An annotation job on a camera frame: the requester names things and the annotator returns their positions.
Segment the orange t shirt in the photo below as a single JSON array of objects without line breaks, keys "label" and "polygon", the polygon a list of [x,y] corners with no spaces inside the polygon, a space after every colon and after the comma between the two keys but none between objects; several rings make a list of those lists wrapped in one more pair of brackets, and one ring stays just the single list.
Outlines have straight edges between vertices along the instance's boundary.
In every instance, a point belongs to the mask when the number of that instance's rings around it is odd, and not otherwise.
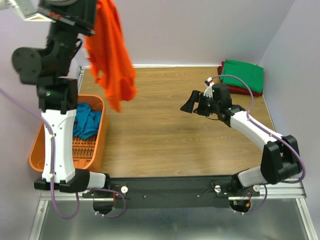
[{"label": "orange t shirt", "polygon": [[112,0],[98,0],[95,34],[85,37],[90,70],[104,90],[109,107],[122,111],[121,102],[131,101],[137,93],[136,70],[125,45],[117,7]]}]

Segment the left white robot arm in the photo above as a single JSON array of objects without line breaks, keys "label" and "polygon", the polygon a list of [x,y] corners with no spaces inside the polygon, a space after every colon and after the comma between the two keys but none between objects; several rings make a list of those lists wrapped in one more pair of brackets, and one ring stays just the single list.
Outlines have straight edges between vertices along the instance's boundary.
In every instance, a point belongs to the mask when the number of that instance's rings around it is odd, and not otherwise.
[{"label": "left white robot arm", "polygon": [[38,13],[51,20],[44,48],[20,47],[11,57],[20,82],[36,86],[44,124],[45,160],[34,188],[78,193],[104,189],[108,175],[75,168],[73,127],[78,105],[78,81],[68,78],[72,59],[82,46],[79,34],[92,36],[95,0],[42,0]]}]

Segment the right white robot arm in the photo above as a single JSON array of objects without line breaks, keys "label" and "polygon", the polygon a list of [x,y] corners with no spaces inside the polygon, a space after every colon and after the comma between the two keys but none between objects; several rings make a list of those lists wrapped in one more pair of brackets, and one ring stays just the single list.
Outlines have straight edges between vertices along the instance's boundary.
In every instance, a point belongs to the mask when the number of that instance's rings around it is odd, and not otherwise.
[{"label": "right white robot arm", "polygon": [[275,185],[302,172],[298,142],[292,135],[283,136],[250,117],[248,111],[232,103],[229,88],[212,84],[204,92],[193,90],[187,102],[180,108],[186,113],[218,120],[244,134],[262,151],[259,166],[240,171],[231,177],[233,192],[260,184]]}]

